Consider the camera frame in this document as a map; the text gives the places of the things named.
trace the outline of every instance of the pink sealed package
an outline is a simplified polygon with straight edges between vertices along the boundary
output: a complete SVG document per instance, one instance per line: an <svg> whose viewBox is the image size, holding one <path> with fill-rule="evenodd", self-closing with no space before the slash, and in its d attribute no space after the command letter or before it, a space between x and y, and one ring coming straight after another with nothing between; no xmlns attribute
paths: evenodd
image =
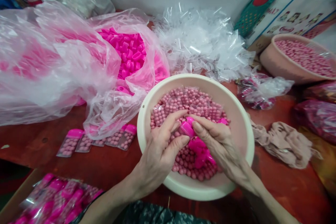
<svg viewBox="0 0 336 224"><path fill-rule="evenodd" d="M136 134L137 134L136 126L128 124L123 135L119 140L118 148L127 151Z"/></svg>
<svg viewBox="0 0 336 224"><path fill-rule="evenodd" d="M92 145L93 146L98 146L98 147L103 147L107 141L107 138L103 138L102 140L94 140Z"/></svg>
<svg viewBox="0 0 336 224"><path fill-rule="evenodd" d="M106 141L106 145L116 147L119 143L120 138L122 137L127 125L125 124L124 126L121 127L121 129L114 133L113 136L109 136Z"/></svg>
<svg viewBox="0 0 336 224"><path fill-rule="evenodd" d="M42 195L43 190L49 185L49 183L55 178L51 173L47 173L43 179L34 186L33 191L29 196L21 203L22 208L30 208L38 198Z"/></svg>
<svg viewBox="0 0 336 224"><path fill-rule="evenodd" d="M161 126L165 119L166 119L166 114L165 114L164 107L155 106L153 108L153 114L151 115L150 127L154 129L155 126Z"/></svg>
<svg viewBox="0 0 336 224"><path fill-rule="evenodd" d="M311 99L296 104L294 111L300 125L336 145L336 104Z"/></svg>
<svg viewBox="0 0 336 224"><path fill-rule="evenodd" d="M81 129L69 130L56 156L62 158L71 157L83 133L84 131Z"/></svg>
<svg viewBox="0 0 336 224"><path fill-rule="evenodd" d="M303 97L336 103L336 81L326 81L309 87L303 92Z"/></svg>
<svg viewBox="0 0 336 224"><path fill-rule="evenodd" d="M86 134L83 134L82 138L79 140L75 152L87 153L91 149L93 140L90 139Z"/></svg>
<svg viewBox="0 0 336 224"><path fill-rule="evenodd" d="M67 202L65 207L63 208L61 214L59 217L55 220L55 224L63 224L70 214L70 212L75 209L80 207L82 203L82 198L83 198L84 191L82 189L77 189L71 199Z"/></svg>

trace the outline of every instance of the beige cloth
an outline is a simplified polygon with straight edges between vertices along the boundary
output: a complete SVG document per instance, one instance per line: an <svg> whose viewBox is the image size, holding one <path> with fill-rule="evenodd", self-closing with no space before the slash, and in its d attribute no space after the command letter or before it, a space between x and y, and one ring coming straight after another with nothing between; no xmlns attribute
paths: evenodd
<svg viewBox="0 0 336 224"><path fill-rule="evenodd" d="M276 122L269 132L264 126L256 125L252 120L254 140L262 145L271 155L281 159L292 168L304 169L314 154L319 152L312 149L312 142L291 126Z"/></svg>

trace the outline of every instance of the beige plastic bowl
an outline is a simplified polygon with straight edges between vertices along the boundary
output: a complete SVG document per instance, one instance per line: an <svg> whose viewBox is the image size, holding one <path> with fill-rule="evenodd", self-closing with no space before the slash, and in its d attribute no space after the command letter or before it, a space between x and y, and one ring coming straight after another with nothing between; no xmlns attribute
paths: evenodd
<svg viewBox="0 0 336 224"><path fill-rule="evenodd" d="M181 86L199 87L203 92L212 96L213 101L223 105L231 122L232 137L239 150L251 166L254 156L254 137L248 115L238 99L220 83L201 75L180 74L171 76L148 93L144 99L138 116L138 141L141 152L146 147L146 139L151 135L151 113L153 107L168 91ZM173 192L182 197L198 201L210 201L222 198L235 189L232 183L223 173L217 173L210 180L199 182L186 175L170 172L163 182Z"/></svg>
<svg viewBox="0 0 336 224"><path fill-rule="evenodd" d="M323 46L315 43L308 38L293 34L278 34L272 38L269 46L260 55L260 62L267 69L267 71L270 72L270 74L272 74L273 76L284 77L287 80L295 81L295 84L307 84L323 80L336 80L336 78L328 78L311 72L291 60L275 45L275 42L278 40L298 40L304 44L313 43L321 49L328 51L329 53L334 55ZM335 55L331 60L331 64L333 65L333 67L336 67Z"/></svg>

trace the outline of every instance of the red table surface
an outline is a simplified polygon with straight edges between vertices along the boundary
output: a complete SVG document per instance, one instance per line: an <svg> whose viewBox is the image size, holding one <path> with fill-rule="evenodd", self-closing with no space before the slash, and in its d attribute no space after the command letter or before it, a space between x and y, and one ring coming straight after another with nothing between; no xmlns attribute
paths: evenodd
<svg viewBox="0 0 336 224"><path fill-rule="evenodd" d="M224 86L237 93L234 83ZM273 122L282 121L295 127L291 113L294 104L295 97L286 95L278 97L270 110L246 110L257 124L269 127ZM56 157L68 130L83 128L85 110L83 105L74 107L66 117L57 120L0 127L0 147L10 146L0 149L0 158L108 190L135 167L141 157L139 144L135 139L128 151L93 146L89 153ZM130 123L136 125L136 121L137 116ZM303 170L290 168L261 146L256 146L252 168L276 200L300 222L330 223L332 206L311 165ZM217 223L253 223L250 207L239 189L219 200L199 202L182 198L161 185L144 201Z"/></svg>

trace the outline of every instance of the pink cap on tube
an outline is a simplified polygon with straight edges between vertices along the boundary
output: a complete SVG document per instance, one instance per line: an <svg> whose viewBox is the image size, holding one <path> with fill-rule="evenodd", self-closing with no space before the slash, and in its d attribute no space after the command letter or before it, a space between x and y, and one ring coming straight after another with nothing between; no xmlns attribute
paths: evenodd
<svg viewBox="0 0 336 224"><path fill-rule="evenodd" d="M219 119L218 123L222 123L222 124L225 124L225 125L228 124L228 122L227 122L227 120L225 118Z"/></svg>
<svg viewBox="0 0 336 224"><path fill-rule="evenodd" d="M44 177L43 177L43 181L49 182L54 178L54 175L51 173L47 173Z"/></svg>
<svg viewBox="0 0 336 224"><path fill-rule="evenodd" d="M63 181L56 179L53 182L51 182L50 187L52 189L59 191L63 187L63 185L64 185Z"/></svg>
<svg viewBox="0 0 336 224"><path fill-rule="evenodd" d="M190 126L190 124L185 121L181 124L181 130L187 134L187 136L189 136L190 138L195 136L195 131L192 129L192 127Z"/></svg>
<svg viewBox="0 0 336 224"><path fill-rule="evenodd" d="M67 133L67 137L69 137L69 138L81 138L83 134L84 134L84 131L81 130L81 129L80 130L79 129L71 129Z"/></svg>
<svg viewBox="0 0 336 224"><path fill-rule="evenodd" d="M135 135L137 133L136 126L134 126L132 124L128 124L125 131L128 132L128 133L131 133L133 135Z"/></svg>

